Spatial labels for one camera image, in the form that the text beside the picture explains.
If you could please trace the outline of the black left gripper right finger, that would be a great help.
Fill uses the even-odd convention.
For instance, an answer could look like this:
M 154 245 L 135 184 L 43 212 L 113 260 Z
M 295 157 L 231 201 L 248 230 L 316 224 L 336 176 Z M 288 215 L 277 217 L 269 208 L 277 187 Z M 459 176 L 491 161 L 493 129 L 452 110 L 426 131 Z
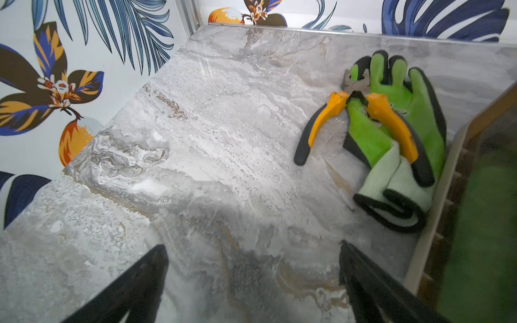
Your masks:
M 339 284 L 356 322 L 447 322 L 349 242 L 341 241 Z

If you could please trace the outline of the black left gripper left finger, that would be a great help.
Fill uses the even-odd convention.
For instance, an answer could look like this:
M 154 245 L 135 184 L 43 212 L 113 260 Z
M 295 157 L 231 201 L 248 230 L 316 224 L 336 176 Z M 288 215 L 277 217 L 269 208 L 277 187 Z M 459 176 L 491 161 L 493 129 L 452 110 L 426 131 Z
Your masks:
M 154 246 L 64 322 L 155 322 L 168 265 L 166 247 Z

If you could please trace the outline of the beige drawer organizer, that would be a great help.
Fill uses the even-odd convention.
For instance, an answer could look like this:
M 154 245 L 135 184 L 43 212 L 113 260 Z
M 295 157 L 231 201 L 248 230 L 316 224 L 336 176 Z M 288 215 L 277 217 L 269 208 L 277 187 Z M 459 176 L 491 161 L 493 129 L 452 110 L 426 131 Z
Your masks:
M 516 321 L 516 87 L 455 135 L 405 287 L 451 322 Z

